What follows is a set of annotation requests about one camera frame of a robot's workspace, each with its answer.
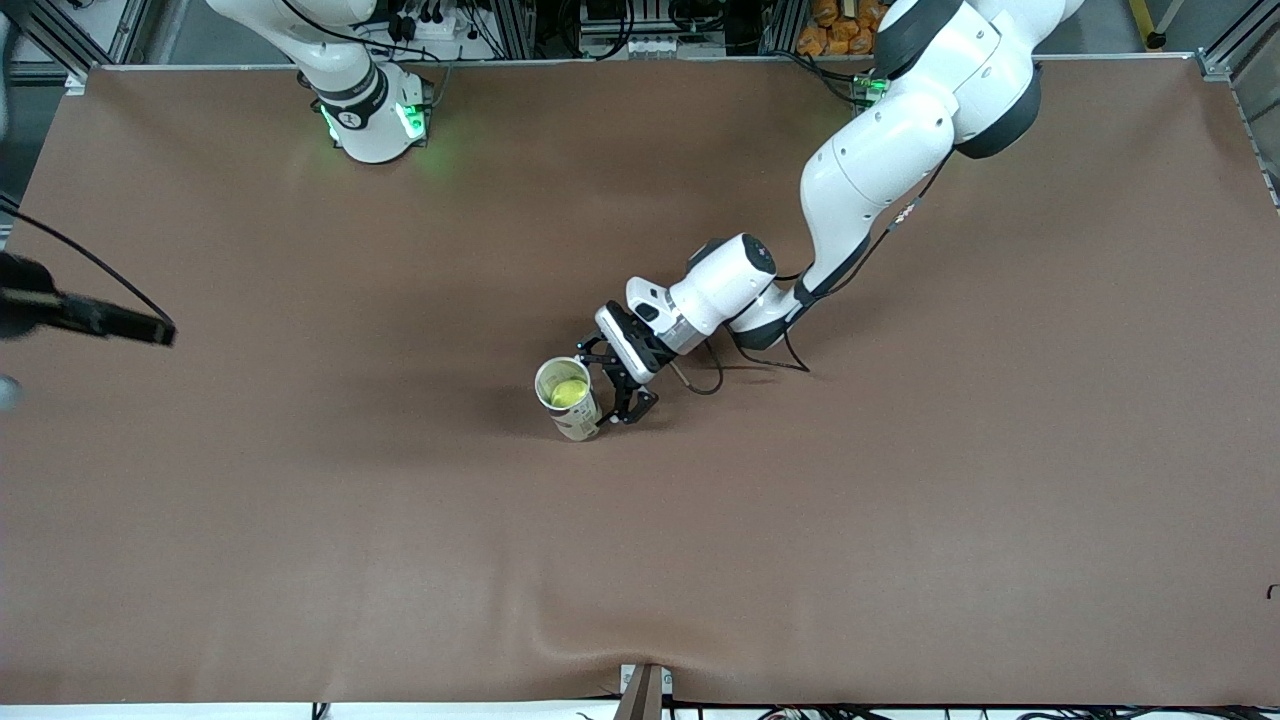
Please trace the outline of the white blue tennis ball can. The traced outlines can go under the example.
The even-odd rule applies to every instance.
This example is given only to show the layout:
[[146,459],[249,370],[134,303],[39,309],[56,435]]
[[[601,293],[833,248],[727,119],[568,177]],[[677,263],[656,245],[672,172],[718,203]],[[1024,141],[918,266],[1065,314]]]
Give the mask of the white blue tennis ball can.
[[[554,410],[548,404],[550,387],[564,378],[581,378],[590,383],[590,395],[570,410]],[[586,366],[575,357],[553,357],[543,363],[534,380],[535,393],[558,430],[570,441],[584,442],[599,430],[602,410],[593,392],[593,379]]]

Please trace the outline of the brown table mat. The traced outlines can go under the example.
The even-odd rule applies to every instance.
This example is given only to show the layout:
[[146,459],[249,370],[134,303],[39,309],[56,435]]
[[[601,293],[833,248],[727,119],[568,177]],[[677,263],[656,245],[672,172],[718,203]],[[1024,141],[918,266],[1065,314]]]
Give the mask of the brown table mat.
[[425,149],[288,70],[100,70],[24,211],[173,348],[0,343],[0,703],[1280,705],[1280,215],[1226,85],[1043,64],[792,340],[572,443],[532,392],[627,278],[847,119],[787,61],[461,67]]

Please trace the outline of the white connector block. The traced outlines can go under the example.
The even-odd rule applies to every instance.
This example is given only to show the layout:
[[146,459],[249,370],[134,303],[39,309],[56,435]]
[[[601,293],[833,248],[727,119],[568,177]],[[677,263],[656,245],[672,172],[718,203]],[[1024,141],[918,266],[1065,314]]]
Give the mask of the white connector block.
[[628,60],[723,58],[722,33],[645,33],[631,37],[621,53]]

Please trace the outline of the aluminium upright profile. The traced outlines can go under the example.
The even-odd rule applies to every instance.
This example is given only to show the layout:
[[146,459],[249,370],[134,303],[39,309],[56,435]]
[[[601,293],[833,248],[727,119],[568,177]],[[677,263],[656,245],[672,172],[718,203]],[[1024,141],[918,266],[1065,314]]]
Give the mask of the aluminium upright profile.
[[532,60],[538,0],[486,0],[495,18],[500,55],[506,60]]
[[760,0],[762,26],[756,53],[794,53],[801,31],[810,20],[810,0]]

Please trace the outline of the pile of orange objects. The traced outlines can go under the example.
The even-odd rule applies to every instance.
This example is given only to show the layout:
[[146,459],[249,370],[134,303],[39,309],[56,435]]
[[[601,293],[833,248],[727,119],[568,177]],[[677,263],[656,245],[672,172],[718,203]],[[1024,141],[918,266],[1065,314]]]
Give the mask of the pile of orange objects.
[[795,51],[808,56],[869,56],[886,0],[806,0],[806,19]]

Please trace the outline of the white power strip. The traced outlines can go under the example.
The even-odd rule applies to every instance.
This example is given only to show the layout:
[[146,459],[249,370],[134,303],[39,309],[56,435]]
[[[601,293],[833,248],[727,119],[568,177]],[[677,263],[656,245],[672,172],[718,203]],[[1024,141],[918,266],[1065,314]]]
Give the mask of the white power strip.
[[399,6],[387,24],[393,42],[449,42],[466,35],[467,23],[460,19],[456,5],[420,4]]

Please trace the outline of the yellow black object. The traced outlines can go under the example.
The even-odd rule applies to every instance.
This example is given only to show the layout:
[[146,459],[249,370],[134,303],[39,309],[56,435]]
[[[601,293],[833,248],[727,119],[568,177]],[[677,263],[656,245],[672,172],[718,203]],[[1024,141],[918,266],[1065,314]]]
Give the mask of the yellow black object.
[[1149,9],[1149,0],[1126,0],[1137,31],[1148,53],[1162,51],[1167,44],[1167,28],[1171,18],[1180,8],[1181,0],[1171,0],[1164,14],[1155,14]]

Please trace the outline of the aluminium frame profile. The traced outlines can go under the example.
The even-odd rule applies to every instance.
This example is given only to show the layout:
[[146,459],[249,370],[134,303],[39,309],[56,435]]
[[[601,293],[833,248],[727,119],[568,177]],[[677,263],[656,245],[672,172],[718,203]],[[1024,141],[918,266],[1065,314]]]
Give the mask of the aluminium frame profile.
[[20,59],[35,69],[59,65],[84,79],[96,67],[120,65],[136,59],[145,24],[165,0],[0,0],[0,15],[46,58]]
[[1208,46],[1197,51],[1206,79],[1229,85],[1280,213],[1280,0],[1251,0]]

